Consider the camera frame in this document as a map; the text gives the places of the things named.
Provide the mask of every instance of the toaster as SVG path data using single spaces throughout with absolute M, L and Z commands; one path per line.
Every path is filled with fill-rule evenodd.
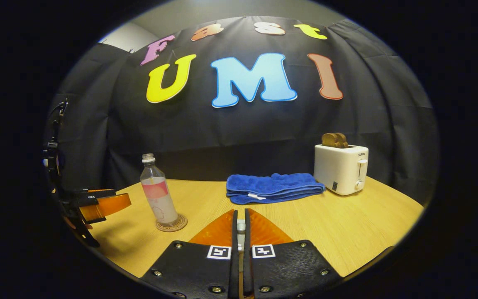
M 362 190 L 367 169 L 368 148 L 364 146 L 337 148 L 315 145 L 313 177 L 337 194 L 349 195 Z

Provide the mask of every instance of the blue letter m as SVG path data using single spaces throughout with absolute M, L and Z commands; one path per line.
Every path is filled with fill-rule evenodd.
M 258 91 L 261 80 L 264 80 L 265 90 L 261 98 L 267 102 L 294 100 L 298 96 L 291 89 L 283 68 L 285 56 L 279 53 L 259 55 L 252 70 L 247 69 L 235 57 L 218 59 L 211 63 L 217 70 L 217 97 L 211 105 L 215 108 L 234 106 L 239 97 L 232 93 L 232 83 L 235 84 L 245 100 L 252 102 Z

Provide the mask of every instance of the blue towel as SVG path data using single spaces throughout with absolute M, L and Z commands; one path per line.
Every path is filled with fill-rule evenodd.
M 321 194 L 324 184 L 311 174 L 273 174 L 272 176 L 243 176 L 233 174 L 226 181 L 226 196 L 235 204 L 276 203 Z

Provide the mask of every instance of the ceiling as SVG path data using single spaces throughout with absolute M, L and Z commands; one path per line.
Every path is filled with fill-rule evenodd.
M 309 0 L 172 0 L 132 22 L 160 38 L 193 25 L 243 15 L 288 17 L 326 26 L 345 19 Z

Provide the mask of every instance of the wooden table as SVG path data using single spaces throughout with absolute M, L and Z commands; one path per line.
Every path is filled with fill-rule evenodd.
M 93 224 L 90 231 L 101 243 L 100 253 L 137 277 L 173 240 L 189 241 L 232 208 L 239 219 L 244 219 L 245 208 L 252 208 L 293 240 L 311 240 L 340 276 L 346 276 L 401 240 L 423 210 L 410 197 L 370 177 L 365 188 L 352 195 L 328 190 L 294 201 L 244 206 L 226 197 L 224 181 L 167 182 L 177 212 L 188 218 L 180 231 L 165 233 L 156 228 L 140 183 L 117 192 L 129 193 L 131 206 Z

